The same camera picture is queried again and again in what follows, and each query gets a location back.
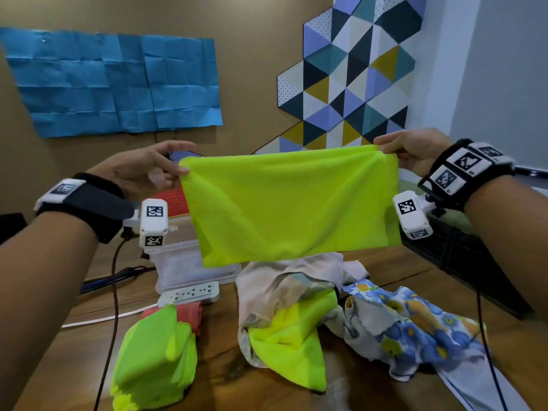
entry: neon green towel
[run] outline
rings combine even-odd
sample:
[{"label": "neon green towel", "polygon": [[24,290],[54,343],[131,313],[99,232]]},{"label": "neon green towel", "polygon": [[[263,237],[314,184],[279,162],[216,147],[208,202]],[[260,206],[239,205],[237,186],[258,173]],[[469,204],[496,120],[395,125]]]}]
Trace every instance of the neon green towel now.
[{"label": "neon green towel", "polygon": [[400,244],[397,158],[376,146],[188,157],[181,179],[204,266]]},{"label": "neon green towel", "polygon": [[325,363],[316,326],[336,306],[335,291],[323,290],[278,310],[270,326],[249,328],[249,342],[265,365],[285,379],[325,392]]},{"label": "neon green towel", "polygon": [[177,322],[173,304],[140,320],[124,336],[112,373],[114,411],[180,401],[194,380],[197,360],[194,333],[188,323]]}]

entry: blue flower pattern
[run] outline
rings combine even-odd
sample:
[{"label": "blue flower pattern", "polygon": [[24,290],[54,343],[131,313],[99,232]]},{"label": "blue flower pattern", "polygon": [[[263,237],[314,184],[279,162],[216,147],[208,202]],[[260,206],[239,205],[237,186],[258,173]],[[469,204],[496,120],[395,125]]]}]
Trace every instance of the blue flower pattern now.
[{"label": "blue flower pattern", "polygon": [[466,352],[470,349],[480,356],[484,354],[477,335],[471,334],[463,325],[464,318],[443,311],[409,288],[400,287],[391,293],[363,279],[343,287],[343,290],[384,306],[387,300],[392,300],[406,307],[396,323],[375,336],[379,343],[389,338],[400,345],[399,349],[392,348],[390,352],[385,352],[385,358],[382,359],[391,365],[391,369],[397,366],[401,371],[403,366],[413,374],[420,363],[442,364],[465,360]]}]

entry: transparent plastic box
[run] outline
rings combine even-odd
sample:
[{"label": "transparent plastic box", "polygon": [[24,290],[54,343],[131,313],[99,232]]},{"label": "transparent plastic box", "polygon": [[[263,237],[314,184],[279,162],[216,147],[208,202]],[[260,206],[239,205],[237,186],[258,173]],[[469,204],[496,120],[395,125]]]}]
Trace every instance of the transparent plastic box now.
[{"label": "transparent plastic box", "polygon": [[204,268],[198,240],[167,244],[158,248],[145,249],[150,260],[156,265],[159,294],[187,285],[218,281],[229,283],[242,271],[241,264],[231,264],[218,268]]}]

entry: table surface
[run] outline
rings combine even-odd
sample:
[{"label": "table surface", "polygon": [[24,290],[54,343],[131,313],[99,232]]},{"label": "table surface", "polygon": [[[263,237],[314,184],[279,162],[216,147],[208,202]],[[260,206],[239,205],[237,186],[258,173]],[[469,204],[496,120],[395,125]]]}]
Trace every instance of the table surface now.
[{"label": "table surface", "polygon": [[[118,269],[142,264],[138,248],[124,249]],[[90,274],[108,274],[103,266]],[[477,319],[474,291],[437,269],[405,247],[377,248],[345,253],[359,260],[370,279],[394,291],[404,285],[445,311]],[[157,275],[144,274],[120,284],[120,313],[154,304]],[[113,315],[109,289],[78,298],[67,323]],[[520,322],[483,299],[484,322],[495,365],[533,411],[548,403],[548,336],[544,328]],[[120,318],[106,387],[123,335],[139,315]],[[93,407],[112,336],[112,321],[60,331],[29,381],[15,410],[89,411]],[[361,358],[342,339],[319,328],[327,369],[327,392],[315,394],[292,384],[270,369],[247,364],[238,347],[238,299],[234,283],[221,286],[220,300],[203,307],[202,335],[198,340],[196,378],[188,396],[165,410],[463,410],[436,374],[417,373],[409,382],[397,382],[387,365]],[[99,409],[112,409],[108,388]]]}]

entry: power strip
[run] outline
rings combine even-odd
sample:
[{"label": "power strip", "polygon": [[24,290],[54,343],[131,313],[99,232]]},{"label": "power strip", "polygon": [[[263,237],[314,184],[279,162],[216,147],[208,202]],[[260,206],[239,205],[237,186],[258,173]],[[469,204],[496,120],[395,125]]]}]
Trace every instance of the power strip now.
[{"label": "power strip", "polygon": [[218,300],[219,282],[210,281],[209,283],[189,285],[188,287],[167,291],[158,299],[158,307],[163,307],[166,304],[193,303],[194,301],[210,304]]}]

